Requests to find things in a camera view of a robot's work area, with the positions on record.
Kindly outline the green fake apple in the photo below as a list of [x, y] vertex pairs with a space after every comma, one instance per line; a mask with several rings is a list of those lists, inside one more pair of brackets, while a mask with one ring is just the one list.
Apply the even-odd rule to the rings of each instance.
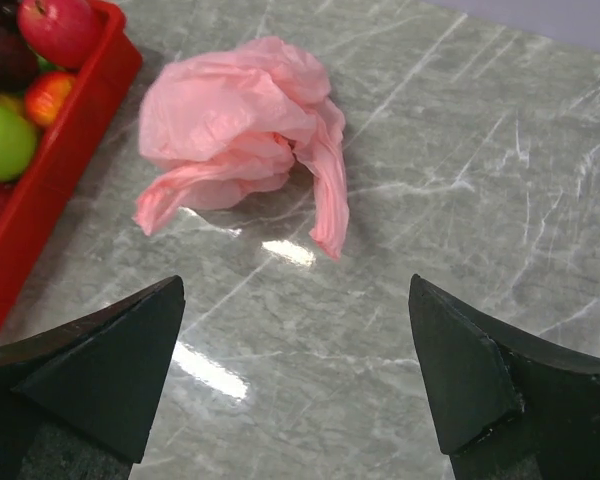
[[0, 106], [0, 182], [21, 176], [37, 148], [35, 126], [15, 112]]

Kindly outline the dark purple fake mangosteen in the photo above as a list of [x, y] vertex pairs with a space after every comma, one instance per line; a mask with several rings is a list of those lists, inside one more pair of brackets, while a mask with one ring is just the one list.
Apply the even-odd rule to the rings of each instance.
[[22, 91], [39, 73], [37, 56], [24, 38], [0, 26], [0, 90]]

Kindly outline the red plastic tray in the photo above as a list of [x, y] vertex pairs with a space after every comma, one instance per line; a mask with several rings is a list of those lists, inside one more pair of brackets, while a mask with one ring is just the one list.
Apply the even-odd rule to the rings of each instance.
[[0, 217], [0, 329], [143, 63], [122, 10], [91, 5], [102, 37]]

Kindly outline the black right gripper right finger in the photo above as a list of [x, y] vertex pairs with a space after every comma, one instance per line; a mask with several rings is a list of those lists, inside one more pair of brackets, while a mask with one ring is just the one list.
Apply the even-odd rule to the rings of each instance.
[[600, 358], [491, 317], [415, 275], [411, 330], [458, 479], [600, 479]]

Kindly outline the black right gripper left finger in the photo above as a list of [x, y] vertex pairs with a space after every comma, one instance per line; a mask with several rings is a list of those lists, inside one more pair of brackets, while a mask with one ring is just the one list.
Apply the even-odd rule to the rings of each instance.
[[142, 461], [185, 307], [165, 278], [0, 346], [0, 479], [126, 479]]

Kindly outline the red fake apple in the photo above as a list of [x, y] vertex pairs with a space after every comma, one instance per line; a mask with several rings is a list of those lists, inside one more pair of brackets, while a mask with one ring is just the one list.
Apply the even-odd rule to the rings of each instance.
[[103, 31], [98, 14], [83, 0], [22, 1], [17, 23], [37, 54], [68, 70], [83, 66]]

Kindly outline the orange red fake mango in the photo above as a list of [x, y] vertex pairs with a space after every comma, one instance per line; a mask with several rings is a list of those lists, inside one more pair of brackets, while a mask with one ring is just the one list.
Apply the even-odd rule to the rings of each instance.
[[24, 95], [28, 118], [41, 128], [51, 126], [75, 82], [76, 76], [64, 71], [51, 71], [40, 75]]

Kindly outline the pink plastic bag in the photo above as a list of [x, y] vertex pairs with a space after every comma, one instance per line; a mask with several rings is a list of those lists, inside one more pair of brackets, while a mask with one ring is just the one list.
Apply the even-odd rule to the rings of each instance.
[[345, 117], [325, 67], [269, 36], [164, 67], [139, 111], [140, 155], [161, 174], [136, 202], [145, 234], [181, 208], [228, 209], [280, 189], [292, 167], [312, 174], [312, 239], [339, 258], [349, 222]]

